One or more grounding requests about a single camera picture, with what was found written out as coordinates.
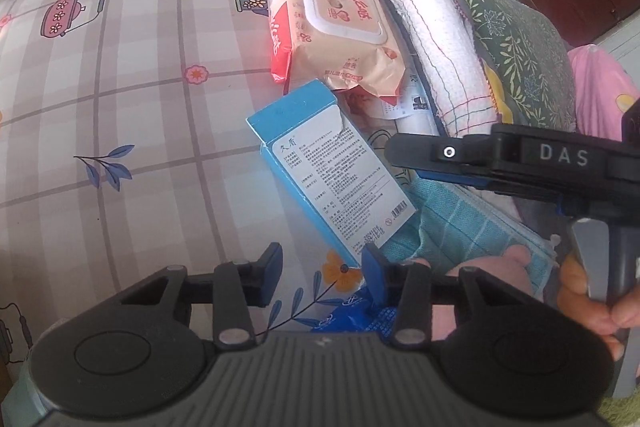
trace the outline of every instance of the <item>pink plush toy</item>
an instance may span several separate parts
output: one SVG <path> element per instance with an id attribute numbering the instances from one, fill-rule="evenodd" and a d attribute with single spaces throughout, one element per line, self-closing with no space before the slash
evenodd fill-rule
<path id="1" fill-rule="evenodd" d="M 424 260 L 419 260 L 419 262 L 429 264 Z M 461 268 L 465 266 L 475 266 L 532 296 L 533 286 L 531 286 L 529 275 L 525 269 L 530 262 L 531 253 L 529 248 L 523 245 L 513 245 L 507 248 L 500 257 L 479 257 L 478 259 L 467 261 L 466 263 L 456 266 L 453 270 L 449 271 L 447 275 L 456 277 Z M 433 307 L 432 328 L 431 338 L 434 341 L 446 339 L 449 333 L 456 329 L 456 318 L 454 316 L 453 306 L 435 305 Z"/>

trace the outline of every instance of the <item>wipes lid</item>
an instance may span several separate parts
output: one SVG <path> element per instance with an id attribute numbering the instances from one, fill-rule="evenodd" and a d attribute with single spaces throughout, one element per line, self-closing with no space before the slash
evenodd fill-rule
<path id="1" fill-rule="evenodd" d="M 370 44 L 384 44 L 386 32 L 375 0 L 303 0 L 305 16 L 318 31 Z"/>

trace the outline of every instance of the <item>orange wet wipes package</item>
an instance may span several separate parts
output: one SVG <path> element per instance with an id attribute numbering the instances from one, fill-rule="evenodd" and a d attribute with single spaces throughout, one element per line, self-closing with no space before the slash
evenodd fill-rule
<path id="1" fill-rule="evenodd" d="M 287 93 L 315 78 L 395 97 L 404 62 L 379 0 L 269 0 L 271 74 Z"/>

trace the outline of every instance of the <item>blue plastic package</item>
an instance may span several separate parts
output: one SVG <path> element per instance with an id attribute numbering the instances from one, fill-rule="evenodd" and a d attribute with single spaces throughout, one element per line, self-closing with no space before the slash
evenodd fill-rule
<path id="1" fill-rule="evenodd" d="M 336 307 L 312 331 L 377 331 L 387 338 L 391 334 L 394 320 L 396 308 L 375 305 L 369 289 L 363 287 Z"/>

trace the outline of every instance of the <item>pink cloth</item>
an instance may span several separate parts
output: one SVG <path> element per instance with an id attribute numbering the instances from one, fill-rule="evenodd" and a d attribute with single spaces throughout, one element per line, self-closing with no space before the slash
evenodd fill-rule
<path id="1" fill-rule="evenodd" d="M 622 141 L 622 115 L 640 98 L 620 63 L 595 44 L 569 52 L 575 114 L 582 134 Z"/>

